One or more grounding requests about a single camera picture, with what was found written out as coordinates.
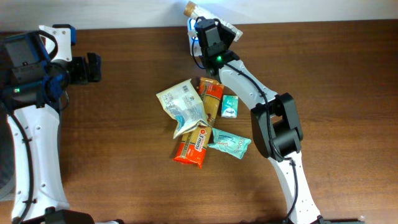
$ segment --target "white package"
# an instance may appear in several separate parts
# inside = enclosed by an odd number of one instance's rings
[[[199,125],[209,126],[205,107],[191,84],[191,79],[157,93],[160,103],[171,118],[177,120],[176,137],[195,130]]]

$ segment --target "black strap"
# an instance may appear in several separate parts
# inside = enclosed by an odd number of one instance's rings
[[[44,31],[44,30],[38,30],[38,31],[37,31],[37,34],[42,35],[43,37],[46,37],[46,38],[50,39],[52,42],[54,42],[55,47],[54,47],[54,49],[52,49],[52,51],[49,53],[50,59],[51,59],[51,60],[54,59],[55,56],[56,56],[57,53],[58,53],[58,43],[57,43],[57,40],[55,39],[55,37],[54,37],[53,35],[47,33],[47,32]]]

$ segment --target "white backdrop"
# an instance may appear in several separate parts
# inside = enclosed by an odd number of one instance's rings
[[[0,31],[184,26],[188,0],[1,0]],[[194,0],[232,24],[398,19],[398,0]]]

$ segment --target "red and gold package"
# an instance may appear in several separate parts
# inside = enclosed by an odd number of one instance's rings
[[[214,125],[218,106],[223,96],[224,85],[216,80],[200,78],[199,95],[205,106],[210,127],[197,127],[190,133],[182,136],[180,147],[174,161],[184,164],[198,164],[201,168],[207,150],[207,144],[211,136],[211,127]]]

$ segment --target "brown table surface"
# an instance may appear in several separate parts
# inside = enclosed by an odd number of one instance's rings
[[[238,28],[244,35],[231,49],[263,84],[295,98],[321,214],[398,223],[398,21]],[[68,89],[60,167],[71,210],[126,223],[284,217],[276,173],[254,144],[242,160],[209,149],[202,169],[172,160],[176,121],[155,93],[206,75],[189,54],[185,27],[79,30],[77,40],[74,55],[102,56],[103,80]],[[252,136],[241,101],[237,119],[215,126]],[[12,205],[0,203],[0,222],[9,223]]]

